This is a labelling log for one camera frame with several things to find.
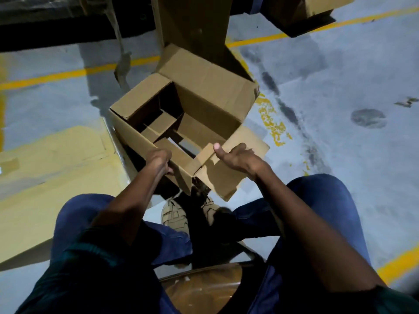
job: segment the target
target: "blue jeans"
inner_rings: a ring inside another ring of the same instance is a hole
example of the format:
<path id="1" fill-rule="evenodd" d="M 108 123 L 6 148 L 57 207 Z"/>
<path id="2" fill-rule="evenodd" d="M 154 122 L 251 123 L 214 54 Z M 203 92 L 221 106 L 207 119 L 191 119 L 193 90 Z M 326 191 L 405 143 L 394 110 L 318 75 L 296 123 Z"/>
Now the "blue jeans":
<path id="1" fill-rule="evenodd" d="M 339 179 L 328 174 L 316 174 L 299 177 L 291 181 L 288 187 L 370 263 L 356 206 Z M 63 206 L 56 221 L 51 262 L 81 231 L 90 226 L 95 216 L 112 200 L 113 196 L 110 195 L 82 194 Z M 280 235 L 270 207 L 263 198 L 240 206 L 232 213 L 216 213 L 210 228 L 213 234 L 211 238 L 221 242 Z M 286 233 L 287 240 L 281 237 L 267 260 L 264 279 L 248 313 L 272 313 L 274 308 L 286 307 L 292 300 L 292 294 L 301 297 L 304 294 L 302 291 L 306 290 L 307 295 L 313 296 L 311 291 L 321 288 L 298 242 L 291 232 Z M 171 264 L 192 254 L 189 236 L 164 225 L 143 222 L 137 237 L 147 238 L 147 242 L 141 241 L 141 249 L 147 251 L 147 258 L 153 267 Z M 164 291 L 161 298 L 164 304 L 160 307 L 161 313 L 177 313 Z"/>

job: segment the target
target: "person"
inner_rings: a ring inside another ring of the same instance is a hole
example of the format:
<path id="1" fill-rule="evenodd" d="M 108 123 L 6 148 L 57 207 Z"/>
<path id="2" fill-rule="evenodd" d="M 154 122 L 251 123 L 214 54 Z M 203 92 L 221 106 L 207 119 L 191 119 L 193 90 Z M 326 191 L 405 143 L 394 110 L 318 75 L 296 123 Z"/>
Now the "person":
<path id="1" fill-rule="evenodd" d="M 216 143 L 214 151 L 263 198 L 213 214 L 212 240 L 280 235 L 256 296 L 236 312 L 419 312 L 419 303 L 389 289 L 371 267 L 355 204 L 339 179 L 316 174 L 285 185 L 244 143 L 229 153 Z M 84 194 L 65 204 L 50 266 L 17 313 L 178 313 L 153 269 L 192 255 L 190 237 L 143 221 L 157 183 L 173 173 L 170 157 L 151 151 L 115 198 Z"/>

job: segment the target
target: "concrete floor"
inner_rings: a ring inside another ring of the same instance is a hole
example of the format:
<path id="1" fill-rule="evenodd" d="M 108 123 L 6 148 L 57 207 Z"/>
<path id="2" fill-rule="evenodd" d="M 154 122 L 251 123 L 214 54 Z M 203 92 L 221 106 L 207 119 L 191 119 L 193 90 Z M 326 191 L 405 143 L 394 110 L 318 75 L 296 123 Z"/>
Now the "concrete floor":
<path id="1" fill-rule="evenodd" d="M 333 17 L 343 22 L 409 7 L 419 7 L 419 0 L 356 0 L 335 10 Z M 374 268 L 389 275 L 400 290 L 400 280 L 412 282 L 411 275 L 398 280 L 384 271 L 419 243 L 419 102 L 411 108 L 395 105 L 407 97 L 419 98 L 417 26 L 418 12 L 232 49 L 265 95 L 245 123 L 271 147 L 268 162 L 286 183 L 318 172 L 340 178 L 358 207 Z M 243 14 L 231 17 L 228 38 L 278 33 L 262 15 Z M 134 59 L 158 55 L 154 32 L 126 39 L 125 47 Z M 11 82 L 113 63 L 118 46 L 116 41 L 103 41 L 0 58 L 7 62 Z M 133 67 L 128 83 L 133 87 L 154 67 L 155 63 Z M 87 124 L 105 115 L 122 95 L 112 71 L 4 93 L 4 150 Z M 265 116 L 276 127 L 265 125 Z M 232 209 L 260 196 L 250 181 L 228 203 L 213 195 L 218 204 Z M 163 203 L 153 200 L 156 205 L 146 219 L 158 222 Z M 265 258 L 275 242 L 276 238 L 246 240 Z M 47 262 L 0 273 L 1 313 L 16 310 L 46 267 Z"/>

